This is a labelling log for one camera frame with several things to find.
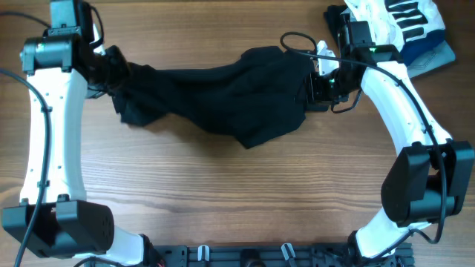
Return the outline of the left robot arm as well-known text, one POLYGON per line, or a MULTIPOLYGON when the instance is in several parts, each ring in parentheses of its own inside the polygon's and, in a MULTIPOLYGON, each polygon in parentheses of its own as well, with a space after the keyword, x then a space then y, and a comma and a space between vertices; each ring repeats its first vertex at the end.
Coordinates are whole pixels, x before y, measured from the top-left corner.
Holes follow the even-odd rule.
POLYGON ((126 68, 122 54, 102 46, 97 9, 86 1, 52 1, 42 36, 24 43, 18 81, 30 91, 27 173, 19 204, 1 213, 19 252, 76 258, 80 264, 158 266, 149 239, 114 223, 109 207, 89 202, 81 170, 85 100, 112 85, 126 68))

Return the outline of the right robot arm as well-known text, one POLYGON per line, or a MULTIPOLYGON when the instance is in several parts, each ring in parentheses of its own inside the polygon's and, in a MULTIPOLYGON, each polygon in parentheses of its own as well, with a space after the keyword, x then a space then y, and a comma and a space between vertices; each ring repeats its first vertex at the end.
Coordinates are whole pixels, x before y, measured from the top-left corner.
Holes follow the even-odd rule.
POLYGON ((474 166, 474 149, 456 141, 433 118, 416 92, 398 49, 373 41, 366 22, 338 31, 336 56, 323 41, 307 56, 318 63, 308 101, 334 110, 351 93, 376 106, 396 150, 381 186, 381 209, 349 238, 355 264, 391 257, 398 245, 430 225, 443 228, 460 213, 474 166))

